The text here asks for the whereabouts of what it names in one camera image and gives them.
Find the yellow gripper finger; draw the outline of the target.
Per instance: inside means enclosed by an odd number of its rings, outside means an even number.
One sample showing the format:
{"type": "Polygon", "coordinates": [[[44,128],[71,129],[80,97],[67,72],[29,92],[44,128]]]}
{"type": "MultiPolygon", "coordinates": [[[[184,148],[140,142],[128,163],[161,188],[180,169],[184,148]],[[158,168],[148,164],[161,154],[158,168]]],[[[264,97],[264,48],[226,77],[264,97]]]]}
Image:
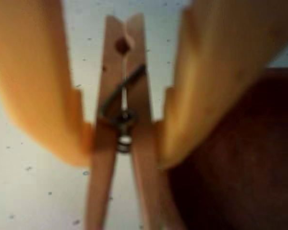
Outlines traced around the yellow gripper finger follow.
{"type": "Polygon", "coordinates": [[[194,0],[181,14],[159,165],[176,166],[288,45],[288,0],[194,0]]]}
{"type": "Polygon", "coordinates": [[[0,100],[60,160],[90,165],[93,128],[72,87],[61,1],[0,0],[0,100]]]}

